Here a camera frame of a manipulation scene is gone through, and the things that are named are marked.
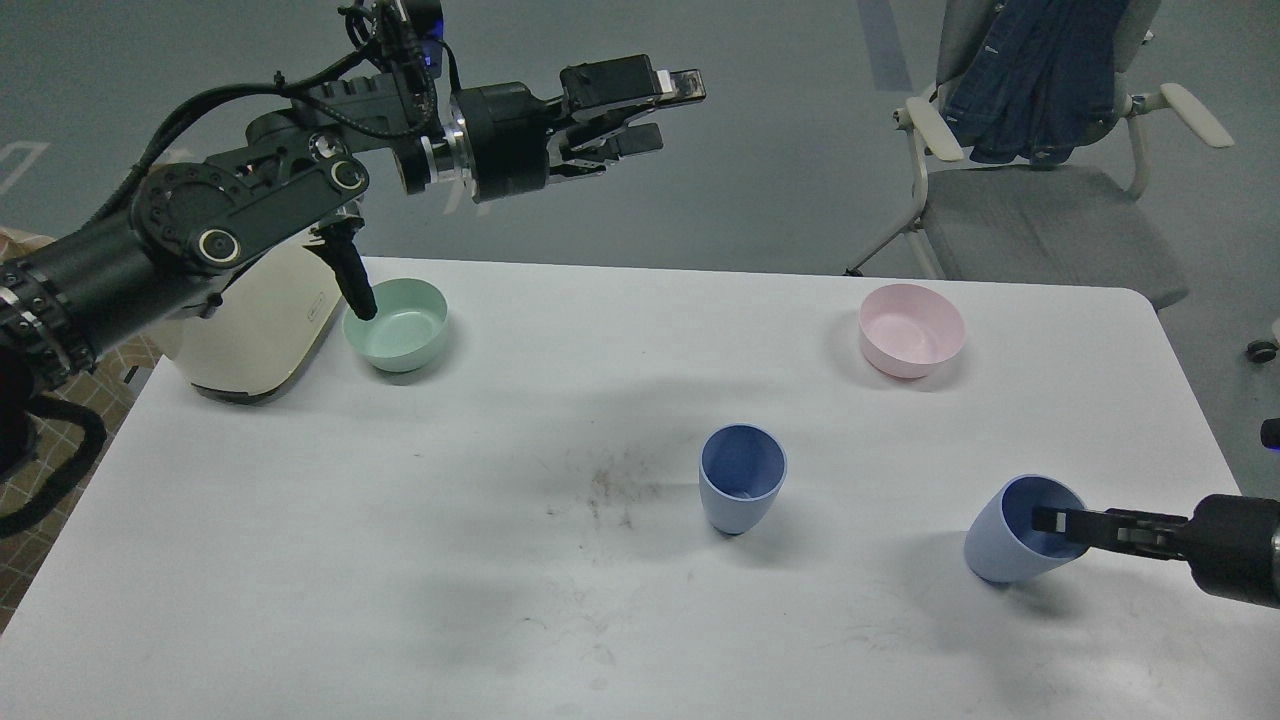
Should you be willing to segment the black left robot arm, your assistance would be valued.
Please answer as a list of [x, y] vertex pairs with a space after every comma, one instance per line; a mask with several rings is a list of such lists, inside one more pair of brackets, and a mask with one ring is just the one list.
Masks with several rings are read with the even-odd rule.
[[223, 291], [301, 232], [356, 314], [376, 305], [355, 245], [367, 192], [361, 152], [389, 150], [407, 193], [461, 181], [475, 202], [603, 174], [660, 150], [648, 117], [701, 102], [696, 69], [645, 54], [567, 67], [562, 92], [463, 88], [436, 1], [340, 6], [349, 54], [319, 73], [225, 85], [180, 104], [76, 233], [3, 264], [3, 479], [35, 459], [38, 420], [81, 442], [3, 536], [38, 525], [86, 478], [108, 432], [56, 396], [106, 351], [169, 316], [209, 316]]

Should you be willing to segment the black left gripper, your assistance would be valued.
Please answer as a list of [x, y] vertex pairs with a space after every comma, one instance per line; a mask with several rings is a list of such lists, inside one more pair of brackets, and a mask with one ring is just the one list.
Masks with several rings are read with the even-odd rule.
[[[460, 164], [475, 204], [544, 190], [549, 183], [602, 176], [626, 158], [660, 151], [657, 123], [623, 126], [607, 137], [559, 146], [556, 135], [588, 120], [635, 117], [703, 102], [698, 69], [668, 70], [649, 58], [616, 58], [566, 67], [563, 94], [552, 100], [512, 82], [451, 95]], [[559, 160], [552, 158], [559, 150]]]

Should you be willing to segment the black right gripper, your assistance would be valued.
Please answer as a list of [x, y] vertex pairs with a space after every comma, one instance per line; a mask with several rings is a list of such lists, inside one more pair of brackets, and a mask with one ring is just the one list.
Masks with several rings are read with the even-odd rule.
[[[1203, 592], [1279, 607], [1279, 501], [1210, 495], [1192, 518], [1125, 509], [1036, 506], [1032, 528], [1068, 543], [1137, 557], [1184, 557]], [[1180, 530], [1180, 550], [1174, 539]]]

